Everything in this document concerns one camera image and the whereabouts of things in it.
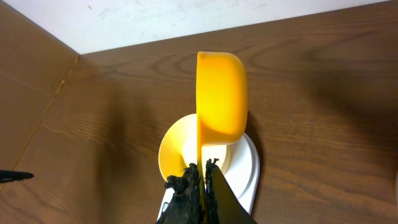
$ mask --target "tabletop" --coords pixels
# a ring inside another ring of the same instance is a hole
[[[16,167],[36,177],[3,187],[0,220],[154,223],[160,142],[195,113],[197,52],[213,51],[247,71],[258,223],[397,223],[397,12],[390,1],[82,55]]]

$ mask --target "yellow measuring cup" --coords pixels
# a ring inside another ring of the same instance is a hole
[[[192,133],[197,138],[197,146],[192,146],[192,154],[197,154],[195,158],[200,168],[203,146],[222,150],[222,147],[208,146],[234,143],[243,135],[246,127],[248,84],[243,64],[235,55],[198,53],[196,95],[197,114],[186,116],[173,124],[160,144],[159,168],[165,180],[169,175],[183,174],[187,166],[184,156],[189,154],[187,139]],[[229,151],[223,153],[228,166]]]

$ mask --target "white dish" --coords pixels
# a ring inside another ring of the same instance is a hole
[[[231,151],[231,161],[225,173],[225,179],[239,203],[248,214],[251,214],[260,176],[259,154],[246,133],[243,134],[240,140],[230,145],[230,147],[233,151]],[[157,219],[160,218],[162,211],[167,208],[173,194],[173,189],[167,189],[165,191]]]

